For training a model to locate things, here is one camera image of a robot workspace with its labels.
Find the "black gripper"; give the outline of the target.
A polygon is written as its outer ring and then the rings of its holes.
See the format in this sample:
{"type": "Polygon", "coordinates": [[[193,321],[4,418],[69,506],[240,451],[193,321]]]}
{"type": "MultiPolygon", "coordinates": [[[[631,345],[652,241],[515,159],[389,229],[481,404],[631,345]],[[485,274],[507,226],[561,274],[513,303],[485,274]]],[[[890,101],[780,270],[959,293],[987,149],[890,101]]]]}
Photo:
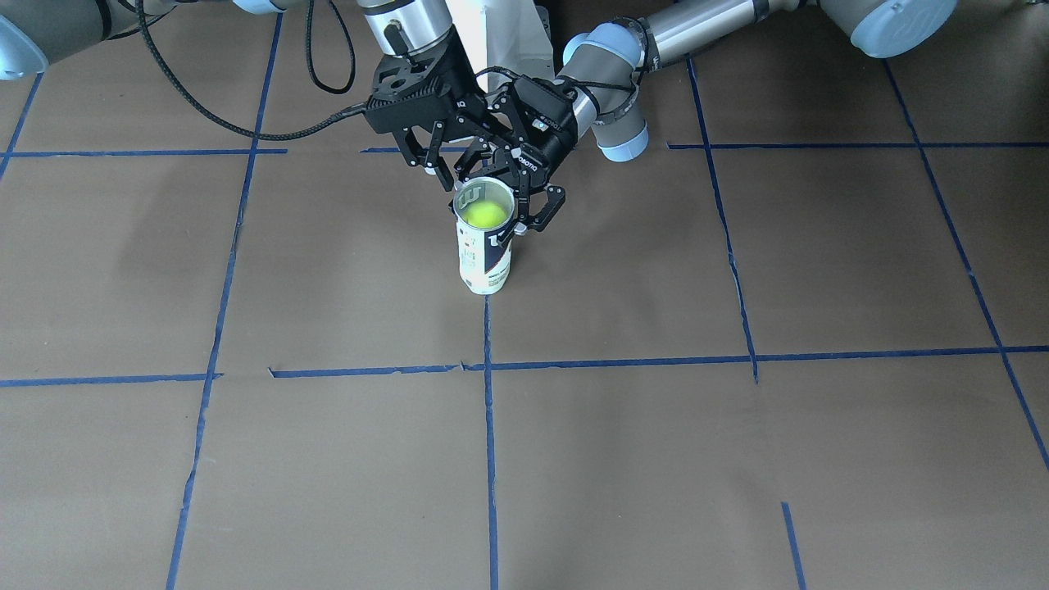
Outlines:
{"type": "Polygon", "coordinates": [[[392,134],[406,164],[434,172],[443,191],[456,178],[441,157],[445,142],[491,138],[493,119],[461,38],[445,37],[415,56],[383,56],[365,103],[365,120],[378,134],[392,134]],[[413,129],[430,132],[424,146],[413,129]]]}
{"type": "Polygon", "coordinates": [[[545,203],[531,213],[532,178],[550,178],[578,142],[574,101],[549,79],[521,75],[488,94],[492,130],[501,142],[473,138],[453,166],[457,182],[490,178],[490,202],[502,213],[492,245],[543,232],[566,201],[565,188],[545,184],[545,203]],[[522,169],[517,180],[517,165],[522,169]]]}

